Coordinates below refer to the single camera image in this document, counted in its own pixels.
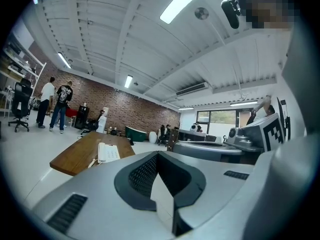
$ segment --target air conditioner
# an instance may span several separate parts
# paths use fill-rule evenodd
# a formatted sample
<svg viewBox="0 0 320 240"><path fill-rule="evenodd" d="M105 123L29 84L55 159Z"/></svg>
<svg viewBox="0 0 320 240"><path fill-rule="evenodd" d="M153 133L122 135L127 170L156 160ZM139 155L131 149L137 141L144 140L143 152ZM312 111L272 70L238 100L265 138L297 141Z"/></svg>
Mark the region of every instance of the air conditioner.
<svg viewBox="0 0 320 240"><path fill-rule="evenodd" d="M176 93L176 95L182 99L197 99L197 98L200 98L203 96L209 96L212 94L213 94L212 87L209 86L206 82L180 90Z"/></svg>

